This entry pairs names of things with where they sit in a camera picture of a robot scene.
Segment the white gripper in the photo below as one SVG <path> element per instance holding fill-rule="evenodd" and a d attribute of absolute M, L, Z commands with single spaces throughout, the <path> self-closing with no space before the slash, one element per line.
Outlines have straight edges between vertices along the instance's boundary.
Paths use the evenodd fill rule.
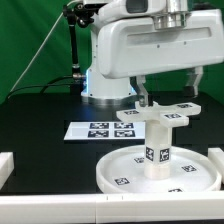
<path fill-rule="evenodd" d="M 197 97 L 205 65 L 224 62 L 224 25 L 218 9 L 194 11 L 184 28 L 154 28 L 149 17 L 123 19 L 101 28 L 98 68 L 107 78 L 136 77 L 139 104 L 148 106 L 144 76 L 188 69 L 186 97 Z"/>

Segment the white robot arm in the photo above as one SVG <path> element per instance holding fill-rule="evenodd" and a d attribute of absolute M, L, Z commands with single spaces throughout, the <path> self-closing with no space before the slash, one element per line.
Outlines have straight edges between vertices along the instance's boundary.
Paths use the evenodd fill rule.
<path fill-rule="evenodd" d="M 193 10 L 188 0 L 84 0 L 93 13 L 92 64 L 87 94 L 95 101 L 132 95 L 150 105 L 145 77 L 187 69 L 184 87 L 198 94 L 206 65 L 224 62 L 222 12 L 206 3 Z"/>

